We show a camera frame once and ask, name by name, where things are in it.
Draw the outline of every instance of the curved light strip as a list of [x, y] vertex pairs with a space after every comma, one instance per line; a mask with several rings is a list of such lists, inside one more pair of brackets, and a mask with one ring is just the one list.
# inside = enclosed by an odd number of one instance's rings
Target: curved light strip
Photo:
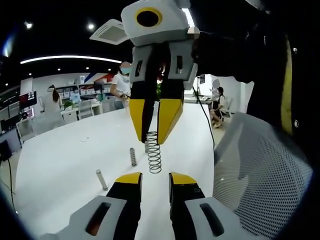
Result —
[[32, 58], [32, 59], [21, 61], [20, 64], [27, 64], [27, 63], [34, 62], [34, 61], [47, 60], [47, 59], [91, 59], [91, 60], [113, 62], [113, 63], [117, 63], [117, 64], [122, 63], [121, 61], [118, 61], [118, 60], [102, 58], [102, 57], [95, 57], [95, 56], [62, 55], [62, 56], [43, 56], [43, 57]]
[[194, 20], [192, 19], [191, 13], [189, 11], [189, 8], [181, 8], [181, 10], [184, 12], [186, 19], [188, 21], [189, 27], [195, 27]]

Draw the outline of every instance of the air conditioning vent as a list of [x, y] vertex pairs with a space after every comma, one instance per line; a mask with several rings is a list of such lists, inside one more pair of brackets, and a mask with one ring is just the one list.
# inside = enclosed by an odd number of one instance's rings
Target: air conditioning vent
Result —
[[91, 40], [96, 40], [108, 44], [119, 45], [128, 40], [122, 22], [116, 19], [110, 19], [101, 27], [99, 27], [90, 37]]

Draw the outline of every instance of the black ceiling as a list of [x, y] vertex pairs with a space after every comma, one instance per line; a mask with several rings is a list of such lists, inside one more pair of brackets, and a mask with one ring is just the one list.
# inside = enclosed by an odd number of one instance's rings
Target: black ceiling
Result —
[[[32, 77], [74, 72], [103, 73], [109, 68], [115, 71], [117, 67], [112, 62], [81, 59], [53, 59], [20, 64], [20, 61], [27, 59], [79, 55], [132, 61], [133, 44], [130, 41], [111, 45], [89, 40], [94, 32], [87, 29], [89, 23], [93, 23], [97, 29], [109, 19], [121, 21], [122, 9], [135, 1], [105, 2], [112, 4], [19, 3], [17, 6], [8, 6], [8, 14], [2, 11], [0, 49], [8, 36], [14, 36], [14, 41], [12, 52], [2, 66], [0, 92], [20, 84], [21, 80], [29, 77], [29, 73], [32, 73]], [[237, 35], [243, 34], [240, 26], [250, 19], [250, 14], [246, 12], [248, 8], [241, 8], [243, 5], [247, 5], [244, 0], [191, 0], [190, 12], [201, 31]], [[26, 29], [24, 22], [33, 23], [33, 27]]]

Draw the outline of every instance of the black circle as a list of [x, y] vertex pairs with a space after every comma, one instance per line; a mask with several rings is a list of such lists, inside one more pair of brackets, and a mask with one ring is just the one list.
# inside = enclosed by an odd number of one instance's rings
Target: black circle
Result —
[[136, 20], [141, 26], [153, 27], [158, 24], [159, 17], [153, 11], [143, 11], [136, 16]]

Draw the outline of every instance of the desk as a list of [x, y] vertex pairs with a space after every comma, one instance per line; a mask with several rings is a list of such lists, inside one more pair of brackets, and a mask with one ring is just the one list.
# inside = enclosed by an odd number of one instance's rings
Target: desk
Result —
[[[101, 102], [92, 103], [92, 110], [93, 110], [93, 114], [95, 116], [104, 113], [103, 109], [102, 109], [102, 103]], [[78, 107], [74, 107], [71, 110], [64, 110], [64, 111], [61, 111], [61, 114], [64, 115], [64, 114], [68, 114], [68, 113], [71, 113], [71, 112], [74, 112], [74, 111], [76, 111], [76, 112], [79, 111], [79, 108]]]
[[[156, 129], [156, 119], [151, 131]], [[136, 167], [131, 166], [130, 148], [135, 149]], [[180, 120], [161, 146], [161, 159], [162, 172], [149, 173], [145, 146], [138, 141], [126, 109], [58, 127], [25, 142], [17, 166], [16, 210], [35, 237], [56, 233], [68, 225], [72, 213], [95, 196], [107, 194], [97, 169], [109, 189], [121, 175], [142, 172], [141, 219], [135, 239], [174, 240], [169, 172], [190, 175], [206, 197], [213, 194], [213, 143], [200, 105], [184, 105]]]
[[[209, 97], [199, 97], [202, 104], [210, 104], [212, 102], [211, 99], [208, 100]], [[184, 96], [184, 102], [187, 104], [196, 104], [197, 98], [195, 96]]]

